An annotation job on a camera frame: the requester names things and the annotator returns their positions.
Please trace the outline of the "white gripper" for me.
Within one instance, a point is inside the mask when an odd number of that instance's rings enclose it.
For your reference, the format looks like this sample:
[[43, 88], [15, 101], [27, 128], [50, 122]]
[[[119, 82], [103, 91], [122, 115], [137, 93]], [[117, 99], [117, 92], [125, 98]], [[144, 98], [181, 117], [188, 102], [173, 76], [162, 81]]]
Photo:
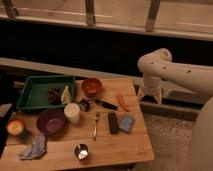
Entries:
[[142, 88], [137, 97], [141, 100], [145, 95], [152, 95], [158, 104], [162, 104], [161, 79], [154, 76], [144, 76]]

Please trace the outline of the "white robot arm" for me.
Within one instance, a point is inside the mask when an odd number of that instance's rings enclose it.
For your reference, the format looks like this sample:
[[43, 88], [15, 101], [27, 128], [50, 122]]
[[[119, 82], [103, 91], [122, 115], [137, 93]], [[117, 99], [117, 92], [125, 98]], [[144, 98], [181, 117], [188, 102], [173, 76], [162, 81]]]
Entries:
[[196, 119], [185, 171], [213, 171], [213, 67], [173, 63], [165, 48], [140, 57], [137, 66], [143, 73], [139, 100], [151, 95], [161, 104], [162, 79], [209, 97]]

